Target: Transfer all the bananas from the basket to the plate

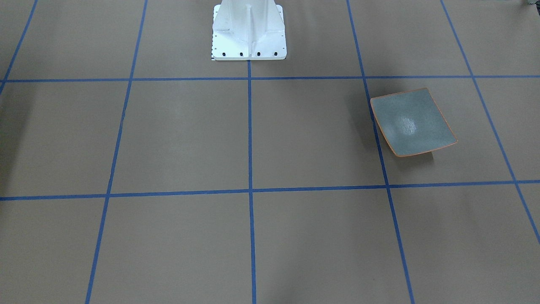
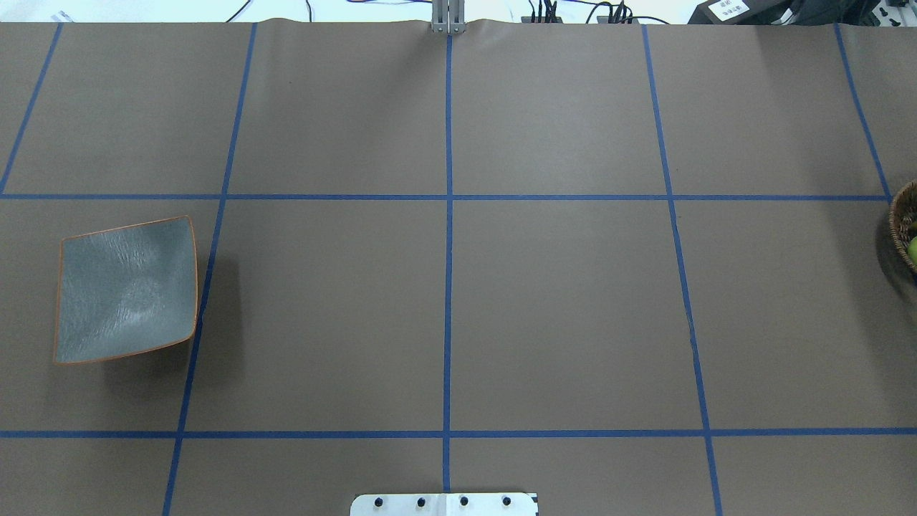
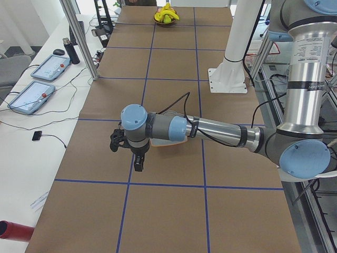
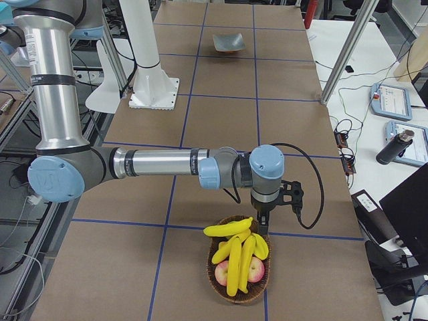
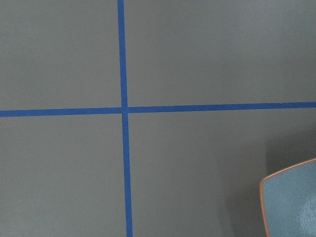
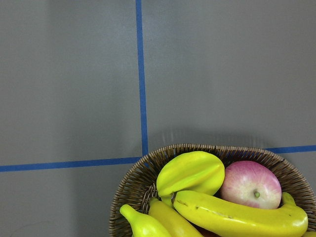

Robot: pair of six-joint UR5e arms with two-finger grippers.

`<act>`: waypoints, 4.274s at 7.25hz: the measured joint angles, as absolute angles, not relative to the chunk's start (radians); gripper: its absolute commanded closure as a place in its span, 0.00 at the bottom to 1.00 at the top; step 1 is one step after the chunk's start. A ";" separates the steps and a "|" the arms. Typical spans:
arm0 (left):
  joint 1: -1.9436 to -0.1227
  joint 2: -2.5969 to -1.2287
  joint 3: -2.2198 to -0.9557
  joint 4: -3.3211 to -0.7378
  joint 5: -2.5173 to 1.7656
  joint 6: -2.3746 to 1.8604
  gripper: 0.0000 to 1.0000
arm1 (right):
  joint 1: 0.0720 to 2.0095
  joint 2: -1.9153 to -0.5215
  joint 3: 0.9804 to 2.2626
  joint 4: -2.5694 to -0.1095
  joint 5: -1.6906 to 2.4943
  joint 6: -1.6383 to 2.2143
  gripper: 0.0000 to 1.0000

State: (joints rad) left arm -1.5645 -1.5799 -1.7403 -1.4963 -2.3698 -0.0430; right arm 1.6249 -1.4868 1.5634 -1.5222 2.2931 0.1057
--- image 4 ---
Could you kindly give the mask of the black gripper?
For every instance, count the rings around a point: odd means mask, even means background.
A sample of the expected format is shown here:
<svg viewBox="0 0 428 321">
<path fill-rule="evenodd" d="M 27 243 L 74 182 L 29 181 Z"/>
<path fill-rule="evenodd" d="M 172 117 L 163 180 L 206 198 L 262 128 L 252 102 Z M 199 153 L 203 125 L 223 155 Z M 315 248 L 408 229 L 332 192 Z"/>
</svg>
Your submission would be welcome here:
<svg viewBox="0 0 428 321">
<path fill-rule="evenodd" d="M 294 213 L 301 213 L 303 208 L 303 196 L 302 185 L 298 181 L 281 181 L 280 192 L 278 195 L 278 205 L 286 206 L 291 205 Z M 269 211 L 258 211 L 257 222 L 258 222 L 258 233 L 260 235 L 267 235 L 269 230 Z"/>
</svg>

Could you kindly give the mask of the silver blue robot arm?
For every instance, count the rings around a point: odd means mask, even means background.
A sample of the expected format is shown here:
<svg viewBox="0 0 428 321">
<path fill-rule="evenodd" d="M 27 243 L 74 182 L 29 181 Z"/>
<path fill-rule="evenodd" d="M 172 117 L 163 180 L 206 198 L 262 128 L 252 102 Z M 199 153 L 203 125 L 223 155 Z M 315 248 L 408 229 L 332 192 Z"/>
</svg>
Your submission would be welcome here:
<svg viewBox="0 0 428 321">
<path fill-rule="evenodd" d="M 278 145 L 251 152 L 217 150 L 125 150 L 96 148 L 83 136 L 70 36 L 75 29 L 102 26 L 100 1 L 11 1 L 14 23 L 23 31 L 31 68 L 41 141 L 27 176 L 44 199 L 63 203 L 113 179 L 141 175 L 193 175 L 205 189 L 248 188 L 258 230 L 268 232 L 270 212 L 286 204 L 303 207 L 299 182 L 283 180 Z"/>
</svg>

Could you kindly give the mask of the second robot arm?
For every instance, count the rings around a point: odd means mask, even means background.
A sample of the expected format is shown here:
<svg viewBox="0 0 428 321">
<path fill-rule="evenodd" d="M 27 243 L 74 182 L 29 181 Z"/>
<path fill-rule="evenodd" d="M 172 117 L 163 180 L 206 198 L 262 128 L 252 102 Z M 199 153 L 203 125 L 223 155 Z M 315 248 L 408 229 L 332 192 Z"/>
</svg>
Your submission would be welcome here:
<svg viewBox="0 0 428 321">
<path fill-rule="evenodd" d="M 19 47 L 26 47 L 24 32 L 16 26 L 1 25 L 1 51 L 9 56 Z"/>
</svg>

